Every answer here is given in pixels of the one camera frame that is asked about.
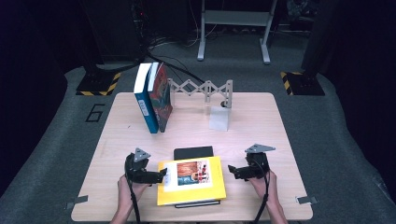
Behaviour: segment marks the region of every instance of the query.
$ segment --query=book spine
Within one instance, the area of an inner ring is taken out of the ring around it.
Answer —
[[[158,112],[158,109],[153,107],[154,109],[154,113],[155,113],[155,117],[157,118],[157,122],[158,122],[158,127],[160,129],[160,132],[164,133],[165,132],[165,128],[163,127],[163,121],[161,120],[160,114]]]
[[[151,101],[148,96],[145,96],[144,93],[136,93],[135,94],[137,103],[139,104],[140,110],[142,111],[143,117],[148,126],[148,130],[150,133],[158,132],[158,120],[157,116],[154,113],[154,110],[151,106]]]

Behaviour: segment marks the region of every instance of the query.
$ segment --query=wooden table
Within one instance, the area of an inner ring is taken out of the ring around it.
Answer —
[[[310,204],[298,204],[295,197],[306,196],[289,139],[271,93],[234,92],[230,126],[227,132],[209,129],[210,106],[223,101],[214,94],[210,103],[204,95],[176,93],[176,101],[165,133],[149,133],[131,92],[119,93],[111,107],[88,173],[78,195],[88,201],[77,203],[75,221],[109,221],[117,209],[117,181],[123,174],[125,158],[136,147],[151,154],[148,171],[158,170],[158,161],[172,160],[178,147],[213,146],[221,157],[227,198],[221,205],[176,209],[157,206],[157,185],[148,188],[138,203],[142,221],[251,221],[261,200],[250,183],[234,179],[228,165],[247,166],[245,149],[254,144],[275,147],[267,152],[271,169],[278,177],[278,194],[288,220],[313,216]],[[266,210],[262,220],[268,220]],[[129,220],[135,220],[134,212]]]

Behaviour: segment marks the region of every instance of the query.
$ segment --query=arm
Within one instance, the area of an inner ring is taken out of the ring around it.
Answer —
[[[272,171],[268,172],[267,179],[270,181],[268,187],[268,201],[267,210],[271,218],[271,223],[273,224],[284,224],[288,223],[285,214],[283,212],[283,207],[279,202],[277,196],[277,184],[276,184],[276,174]],[[253,185],[259,197],[262,199],[264,197],[266,187],[264,178],[250,178],[249,182]]]
[[[134,205],[132,204],[132,200],[131,200],[131,191],[129,190],[129,186],[125,175],[122,175],[120,177],[118,185],[119,185],[119,203],[117,207],[117,212],[116,214],[114,214],[114,217],[110,222],[111,224],[126,223],[128,216],[131,214],[132,210],[134,209]],[[142,194],[147,186],[148,184],[136,184],[136,183],[132,185],[132,189],[138,201],[142,197]]]

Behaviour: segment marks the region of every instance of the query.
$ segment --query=metal stand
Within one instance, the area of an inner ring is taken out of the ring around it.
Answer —
[[[269,12],[251,12],[251,11],[222,11],[222,10],[205,10],[205,0],[202,1],[201,12],[201,41],[198,49],[198,61],[204,60],[205,54],[205,24],[233,24],[233,25],[254,25],[265,26],[265,33],[260,39],[262,48],[262,59],[264,64],[270,63],[268,54],[267,40],[270,33],[272,20],[275,13],[277,0],[273,0]]]

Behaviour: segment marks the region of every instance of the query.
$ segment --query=metal leg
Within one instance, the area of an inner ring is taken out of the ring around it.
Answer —
[[[197,60],[199,62],[204,60],[205,55],[205,0],[202,0],[202,9],[201,9],[201,41],[199,43],[198,49],[198,57]]]
[[[260,39],[260,45],[262,46],[262,59],[264,61],[264,64],[271,63],[270,55],[268,53],[268,48],[267,48],[267,41],[268,41],[268,35],[270,34],[270,31],[271,31],[271,24],[272,24],[272,20],[274,18],[276,2],[277,2],[277,0],[274,0],[273,4],[271,5],[271,11],[268,14],[268,21],[265,26],[264,37]]]

